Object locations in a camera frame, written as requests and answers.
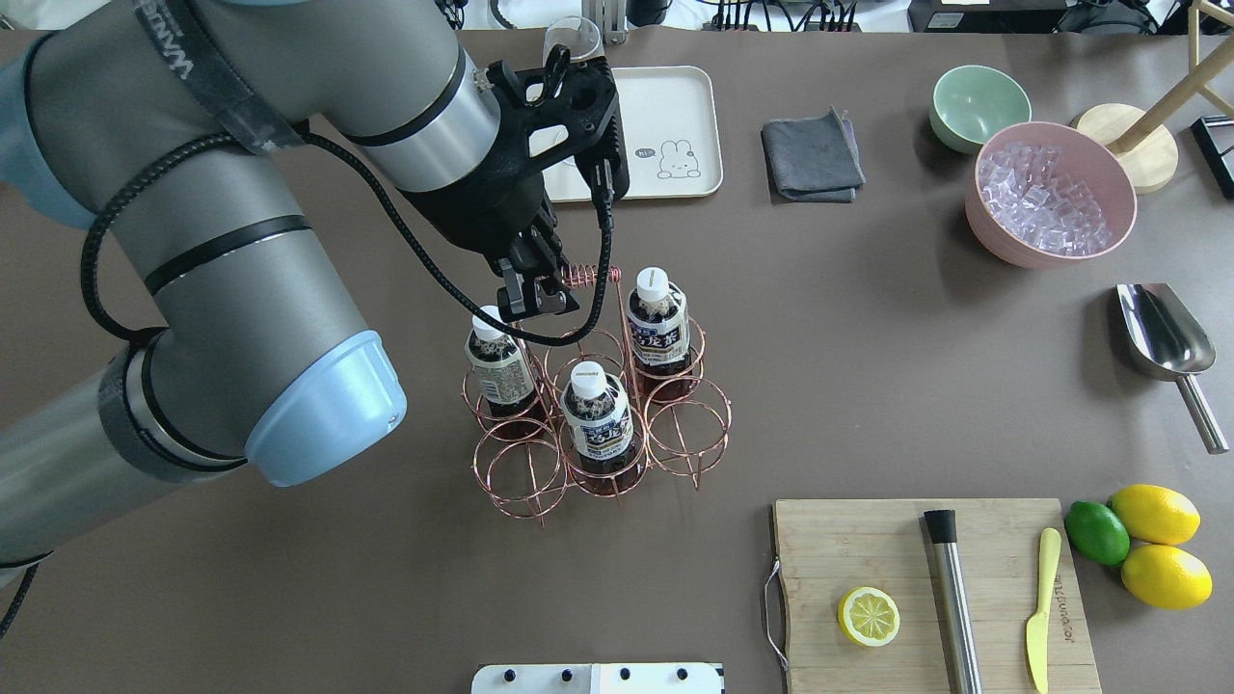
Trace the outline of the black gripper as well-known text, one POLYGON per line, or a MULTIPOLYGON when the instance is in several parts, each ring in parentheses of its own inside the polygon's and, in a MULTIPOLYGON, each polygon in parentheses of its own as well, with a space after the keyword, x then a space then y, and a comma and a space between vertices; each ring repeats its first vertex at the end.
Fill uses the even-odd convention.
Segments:
POLYGON ((503 322, 580 304, 561 277, 566 259, 543 172, 573 158, 590 186, 607 172, 615 198, 631 186, 621 140, 616 79, 605 56, 586 61, 552 49, 544 65, 516 70, 505 61, 471 67, 450 84, 450 100, 420 127, 444 140, 432 156, 462 156, 464 170, 447 182, 401 183, 404 198, 445 241, 480 254, 495 277, 503 322))

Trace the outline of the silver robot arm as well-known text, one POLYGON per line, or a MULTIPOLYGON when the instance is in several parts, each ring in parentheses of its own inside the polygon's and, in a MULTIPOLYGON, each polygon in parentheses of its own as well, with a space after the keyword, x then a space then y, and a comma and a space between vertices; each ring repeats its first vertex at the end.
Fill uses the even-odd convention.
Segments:
POLYGON ((247 463, 296 485, 402 420, 383 338, 271 159, 334 149, 313 116, 484 256, 499 328, 578 310, 547 167, 578 161, 608 267, 629 170, 603 56, 480 67, 431 1, 114 1, 37 40, 2 69, 2 180, 84 228, 83 299, 123 347, 2 435, 2 580, 176 487, 247 463))

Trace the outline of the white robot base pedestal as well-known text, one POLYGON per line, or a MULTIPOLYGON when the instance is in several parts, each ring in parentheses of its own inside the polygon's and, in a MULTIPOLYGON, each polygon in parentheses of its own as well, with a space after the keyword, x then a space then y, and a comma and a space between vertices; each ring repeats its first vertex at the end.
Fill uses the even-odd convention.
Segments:
POLYGON ((721 664, 617 662, 490 664, 471 677, 471 693, 724 693, 721 664))

